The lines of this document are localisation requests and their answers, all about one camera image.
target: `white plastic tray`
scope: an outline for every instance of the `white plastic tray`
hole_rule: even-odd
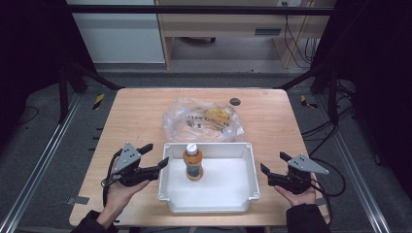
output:
[[[168,165],[160,174],[158,200],[167,201],[173,213],[245,212],[260,197],[250,143],[198,143],[203,152],[203,177],[186,176],[183,152],[187,144],[164,145]]]

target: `crumpled plastic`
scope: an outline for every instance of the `crumpled plastic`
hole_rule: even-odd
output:
[[[174,143],[243,142],[245,131],[230,105],[179,98],[164,112],[163,129]]]

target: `wire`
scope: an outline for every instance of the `wire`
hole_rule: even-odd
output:
[[[296,66],[299,67],[299,68],[308,69],[308,68],[310,68],[310,66],[300,66],[300,65],[297,63],[296,58],[294,57],[293,52],[292,52],[291,48],[290,48],[289,45],[288,45],[288,42],[287,42],[287,40],[286,40],[286,34],[287,34],[287,32],[289,31],[289,33],[291,34],[292,39],[293,39],[293,41],[294,41],[294,43],[295,43],[295,45],[296,45],[297,50],[298,50],[299,53],[300,53],[300,56],[302,56],[302,53],[300,52],[300,49],[299,49],[299,47],[298,47],[298,45],[297,45],[297,42],[296,42],[296,40],[294,39],[294,36],[292,35],[291,30],[290,30],[290,28],[289,28],[288,15],[285,15],[285,20],[286,20],[286,25],[285,25],[286,31],[285,31],[285,35],[284,35],[285,45],[286,45],[286,47],[288,48],[288,51],[291,53],[291,56],[292,56],[292,58],[293,58],[294,63],[296,64]]]
[[[313,186],[315,189],[317,189],[318,191],[320,191],[323,195],[325,195],[325,196],[327,196],[327,197],[337,197],[337,196],[342,195],[342,193],[344,193],[345,190],[346,190],[346,179],[345,179],[345,177],[343,176],[343,174],[342,174],[341,172],[339,172],[339,170],[338,170],[336,167],[334,167],[333,165],[331,165],[330,163],[328,163],[328,162],[326,162],[326,161],[324,161],[324,160],[321,160],[321,159],[319,159],[319,158],[311,158],[311,159],[314,160],[314,161],[320,162],[320,163],[324,163],[326,166],[328,166],[328,167],[330,167],[331,169],[333,169],[333,170],[339,175],[340,179],[342,180],[342,188],[340,189],[340,191],[338,191],[338,192],[336,192],[336,193],[333,193],[333,194],[330,194],[330,193],[326,193],[326,192],[324,192],[324,191],[322,191],[322,190],[318,190],[317,187],[313,186],[312,184],[311,184],[311,186]]]
[[[312,54],[311,55],[307,54],[308,47],[309,47],[309,42],[311,42],[311,44],[312,44],[312,51],[311,51]],[[318,39],[317,38],[314,38],[314,39],[308,38],[308,39],[306,39],[305,57],[306,57],[306,60],[308,60],[310,62],[310,64],[312,64],[313,59],[315,57],[317,45],[318,45]]]
[[[34,107],[34,106],[26,106],[26,109],[29,109],[29,108],[34,109],[34,110],[36,111],[36,114],[35,114],[32,118],[30,118],[30,119],[28,119],[28,120],[26,120],[26,121],[19,122],[18,125],[21,125],[21,124],[25,124],[25,123],[30,122],[31,120],[33,120],[33,119],[39,114],[39,109],[38,109],[38,108],[36,108],[36,107]]]
[[[349,107],[346,110],[344,110],[342,113],[339,114],[339,116],[340,116],[339,119],[344,119],[345,117],[347,117],[349,115],[352,115],[354,113],[354,111],[349,112],[349,110],[353,110],[353,109],[354,109],[353,107]],[[302,138],[304,139],[303,141],[310,142],[310,141],[326,140],[327,138],[323,138],[323,139],[305,139],[305,138],[308,138],[310,136],[315,135],[316,133],[318,133],[318,132],[322,131],[323,129],[327,128],[329,125],[330,125],[330,121],[328,121],[327,123],[324,123],[321,128],[317,129],[317,131],[313,132],[312,134],[302,136]]]
[[[108,171],[107,171],[106,179],[103,179],[103,181],[100,183],[103,187],[103,207],[106,206],[107,194],[109,193],[109,186],[108,185],[106,186],[105,183],[110,178],[110,175],[112,174],[113,164],[115,163],[116,158],[120,156],[120,153],[121,153],[121,149],[113,155],[112,160],[110,161]]]
[[[349,96],[349,95],[344,95],[344,96],[341,96],[339,99],[337,99],[336,100],[336,102],[339,102],[339,101],[341,101],[341,100],[343,100],[343,99],[351,99],[351,96]]]
[[[352,114],[353,112],[349,112],[349,111],[353,110],[353,109],[354,108],[351,106],[351,107],[348,107],[345,110],[343,110],[341,113],[338,114],[338,116],[340,117],[339,119],[343,119],[345,116]],[[310,136],[322,131],[323,129],[327,128],[330,124],[331,124],[331,121],[328,120],[327,122],[313,128],[311,130],[308,130],[306,132],[301,133],[301,135],[302,135],[303,138],[310,137]]]
[[[318,181],[316,181],[316,180],[312,180],[313,182],[315,182],[315,183],[317,183],[318,185],[319,185],[319,188],[321,189],[321,193],[325,193],[325,188],[324,188],[324,186],[321,184],[321,183],[319,183]],[[331,223],[332,223],[332,221],[333,221],[333,217],[334,217],[334,215],[333,215],[333,209],[332,209],[332,203],[333,203],[333,200],[332,200],[332,198],[331,197],[329,197],[329,196],[326,196],[326,195],[323,195],[324,196],[324,198],[325,198],[325,200],[326,200],[326,207],[327,207],[327,211],[329,212],[329,223],[327,224],[327,225],[331,225]]]
[[[334,133],[336,133],[336,131],[337,131],[337,125],[334,125],[333,128],[332,128],[332,130],[330,130],[330,133],[326,136],[326,138],[325,138],[323,141],[321,141],[321,142],[312,150],[312,152],[310,152],[310,153],[308,154],[308,156],[311,157],[311,156],[316,152],[316,150],[318,150],[318,149],[327,141],[327,139],[329,139]]]

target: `black sleeve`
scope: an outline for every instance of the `black sleeve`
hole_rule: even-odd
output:
[[[317,205],[302,204],[286,212],[288,233],[329,233],[330,230]]]
[[[111,225],[106,230],[96,220],[100,213],[96,211],[90,211],[85,218],[82,219],[80,224],[71,231],[71,233],[117,233],[119,232],[115,225]]]

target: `wooden tabletop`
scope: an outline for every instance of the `wooden tabletop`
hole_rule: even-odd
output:
[[[286,225],[288,201],[267,185],[259,170],[266,165],[271,172],[285,175],[287,163],[280,159],[284,151],[292,157],[307,154],[287,93],[279,89],[223,88],[125,88],[118,92],[106,125],[91,160],[79,196],[88,197],[86,205],[76,204],[70,223],[78,225],[88,211],[102,211],[101,181],[105,178],[113,154],[130,142],[135,148],[153,143],[141,167],[155,166],[168,143],[162,116],[180,97],[230,105],[231,98],[241,101],[234,106],[245,130],[244,141],[253,145],[260,198],[252,201],[245,213],[173,214],[166,202],[157,199],[159,181],[152,181],[138,192],[119,216],[125,226],[252,226]],[[321,212],[326,220],[325,206]]]

